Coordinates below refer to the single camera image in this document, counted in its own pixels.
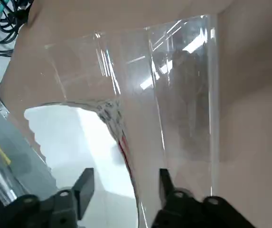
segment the transparent plastic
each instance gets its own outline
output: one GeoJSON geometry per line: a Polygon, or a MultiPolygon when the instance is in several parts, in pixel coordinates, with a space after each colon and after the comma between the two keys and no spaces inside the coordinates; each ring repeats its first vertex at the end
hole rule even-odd
{"type": "Polygon", "coordinates": [[[150,227],[161,207],[159,168],[199,199],[217,191],[216,31],[215,17],[198,16],[17,50],[0,97],[43,159],[25,110],[59,104],[96,112],[131,176],[135,226],[150,227]]]}

